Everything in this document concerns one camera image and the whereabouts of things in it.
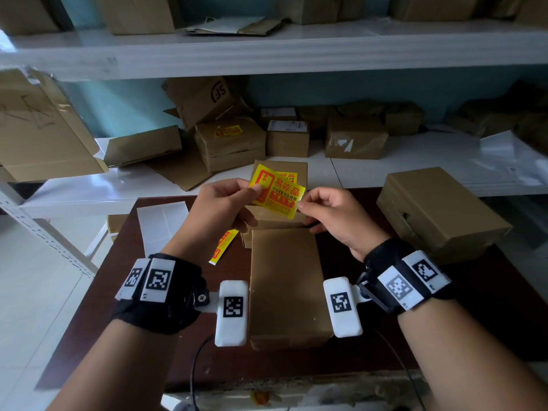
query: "fragile sticker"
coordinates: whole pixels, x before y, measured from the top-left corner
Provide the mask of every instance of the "fragile sticker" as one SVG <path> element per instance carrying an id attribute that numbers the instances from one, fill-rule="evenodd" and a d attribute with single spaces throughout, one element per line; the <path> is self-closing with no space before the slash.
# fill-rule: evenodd
<path id="1" fill-rule="evenodd" d="M 242 134 L 243 130 L 239 125 L 231 125 L 230 127 L 217 127 L 215 130 L 215 137 L 228 137 L 230 135 Z"/>
<path id="2" fill-rule="evenodd" d="M 256 184 L 263 186 L 263 191 L 253 203 L 293 219 L 297 211 L 297 202 L 305 193 L 303 186 L 287 181 L 279 173 L 262 164 L 257 166 L 249 186 Z"/>
<path id="3" fill-rule="evenodd" d="M 237 229 L 230 229 L 229 231 L 226 231 L 223 237 L 219 240 L 219 245 L 217 245 L 217 248 L 215 249 L 215 252 L 213 253 L 213 257 L 209 260 L 210 264 L 216 265 L 217 261 L 219 261 L 219 258 L 221 258 L 221 255 L 225 252 L 225 250 L 230 245 L 230 242 L 234 239 L 234 237 L 238 234 Z"/>
<path id="4" fill-rule="evenodd" d="M 290 181 L 291 183 L 297 183 L 297 173 L 291 172 L 277 172 L 281 177 Z"/>

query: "dark wooden tabletop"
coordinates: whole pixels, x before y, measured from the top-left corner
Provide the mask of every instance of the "dark wooden tabletop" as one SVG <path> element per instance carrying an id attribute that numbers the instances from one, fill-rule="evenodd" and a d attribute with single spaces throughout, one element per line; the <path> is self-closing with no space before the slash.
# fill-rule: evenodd
<path id="1" fill-rule="evenodd" d="M 380 188 L 354 189 L 352 192 L 373 219 L 394 234 L 375 204 Z M 135 259 L 144 257 L 136 207 L 181 200 L 186 201 L 190 209 L 195 197 L 146 198 L 136 202 L 37 388 L 60 388 L 108 324 L 116 305 L 114 295 Z M 363 264 L 327 233 L 318 235 L 317 243 L 325 279 L 347 276 L 355 282 Z M 218 290 L 220 282 L 226 279 L 249 282 L 250 262 L 251 250 L 244 249 L 240 238 L 236 237 L 216 266 L 209 263 L 203 266 L 209 289 Z M 459 301 L 464 307 L 517 356 L 524 361 L 548 360 L 548 305 L 497 247 L 491 247 L 478 260 L 446 266 L 444 271 L 456 284 Z M 224 348 L 208 344 L 197 364 L 197 387 L 230 387 L 248 381 L 400 370 L 398 361 L 371 331 L 371 326 L 391 341 L 408 367 L 417 367 L 395 317 L 385 315 L 373 303 L 360 304 L 359 311 L 364 329 L 362 336 L 333 337 L 321 348 L 265 353 L 254 351 L 249 343 Z M 194 325 L 179 334 L 166 387 L 168 392 L 188 391 L 193 357 L 202 341 L 214 333 L 215 321 L 215 315 L 202 314 Z"/>

